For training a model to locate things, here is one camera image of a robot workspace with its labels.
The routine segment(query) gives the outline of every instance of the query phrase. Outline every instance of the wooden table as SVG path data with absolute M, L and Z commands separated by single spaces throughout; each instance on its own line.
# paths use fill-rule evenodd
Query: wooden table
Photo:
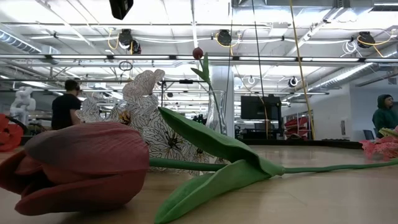
M 297 146 L 253 146 L 253 149 L 286 167 L 369 162 L 362 151 L 354 149 Z M 153 223 L 159 205 L 189 178 L 185 174 L 149 174 L 141 193 L 120 210 L 37 217 L 16 213 L 14 205 L 19 196 L 0 189 L 0 223 Z M 396 224 L 397 191 L 398 166 L 284 175 L 214 198 L 173 223 Z

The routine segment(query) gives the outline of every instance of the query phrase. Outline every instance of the man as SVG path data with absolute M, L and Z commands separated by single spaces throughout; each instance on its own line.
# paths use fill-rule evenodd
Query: man
M 77 98 L 80 92 L 79 83 L 76 80 L 67 80 L 65 89 L 67 92 L 52 102 L 51 127 L 53 130 L 80 124 L 75 113 L 76 110 L 80 110 L 81 106 L 80 100 Z
M 373 114 L 373 124 L 376 127 L 376 136 L 382 138 L 383 135 L 379 133 L 381 128 L 394 129 L 398 125 L 398 116 L 395 111 L 393 111 L 392 105 L 394 104 L 394 99 L 391 95 L 380 95 L 377 98 L 377 109 Z

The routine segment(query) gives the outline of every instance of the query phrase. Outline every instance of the hood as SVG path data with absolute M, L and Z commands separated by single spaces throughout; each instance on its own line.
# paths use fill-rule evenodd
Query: hood
M 384 100 L 385 100 L 387 97 L 392 97 L 392 96 L 391 96 L 391 95 L 388 95 L 388 94 L 383 94 L 383 95 L 380 95 L 380 96 L 377 98 L 377 107 L 378 107 L 378 108 L 380 108 L 380 109 L 387 109 L 386 106 L 385 106 L 385 104 L 384 104 Z

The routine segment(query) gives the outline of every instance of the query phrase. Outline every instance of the black t-shirt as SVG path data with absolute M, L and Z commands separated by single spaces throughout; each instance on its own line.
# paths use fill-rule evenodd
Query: black t-shirt
M 51 127 L 53 130 L 59 130 L 72 126 L 70 110 L 80 110 L 80 100 L 72 94 L 58 96 L 52 102 Z

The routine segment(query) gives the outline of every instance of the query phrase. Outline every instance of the red tulip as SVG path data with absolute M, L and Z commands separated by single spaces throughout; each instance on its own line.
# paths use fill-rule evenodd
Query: red tulip
M 193 49 L 192 51 L 193 58 L 199 60 L 203 57 L 203 51 L 200 47 Z
M 0 152 L 18 147 L 23 134 L 24 130 L 18 124 L 9 124 L 6 115 L 0 114 Z
M 0 187 L 23 215 L 109 210 L 128 203 L 149 168 L 147 144 L 124 124 L 85 123 L 33 137 L 0 165 Z

